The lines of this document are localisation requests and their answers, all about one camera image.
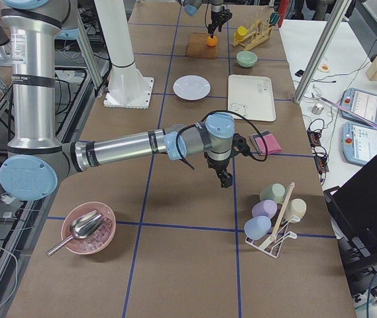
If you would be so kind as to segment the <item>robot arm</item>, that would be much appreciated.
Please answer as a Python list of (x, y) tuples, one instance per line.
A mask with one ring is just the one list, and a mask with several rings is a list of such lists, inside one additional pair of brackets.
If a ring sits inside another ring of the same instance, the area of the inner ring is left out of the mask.
[[(184, 11), (192, 17), (199, 11), (203, 1), (185, 0), (178, 1), (178, 3), (184, 8)], [(209, 36), (213, 38), (216, 29), (221, 32), (223, 25), (232, 19), (233, 14), (230, 9), (225, 8), (224, 1), (211, 0), (206, 1), (206, 3), (211, 6), (211, 22), (207, 25), (207, 32)]]
[(107, 63), (96, 75), (93, 54), (80, 66), (56, 64), (56, 41), (69, 32), (85, 33), (77, 1), (3, 1), (1, 20), (10, 31), (10, 121), (14, 127), (7, 159), (0, 167), (1, 187), (21, 201), (54, 193), (68, 177), (112, 162), (165, 154), (186, 160), (202, 153), (221, 187), (233, 184), (228, 172), (235, 155), (235, 115), (218, 110), (192, 125), (173, 125), (106, 141), (78, 139), (100, 86), (107, 88), (106, 106), (147, 109), (154, 79), (136, 67), (127, 12), (122, 1), (94, 1), (107, 49)]

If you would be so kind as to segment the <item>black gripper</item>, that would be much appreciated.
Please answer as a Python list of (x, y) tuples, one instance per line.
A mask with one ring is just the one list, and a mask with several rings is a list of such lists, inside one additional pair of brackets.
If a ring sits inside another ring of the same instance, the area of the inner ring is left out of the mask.
[(222, 26), (231, 19), (232, 12), (226, 9), (224, 5), (212, 5), (211, 23), (207, 25), (209, 35), (213, 36), (216, 29), (221, 30)]
[(246, 138), (235, 133), (231, 138), (219, 140), (221, 143), (205, 153), (208, 168), (214, 169), (221, 182), (221, 187), (232, 186), (232, 174), (227, 171), (229, 161), (238, 154), (250, 156), (250, 147)]

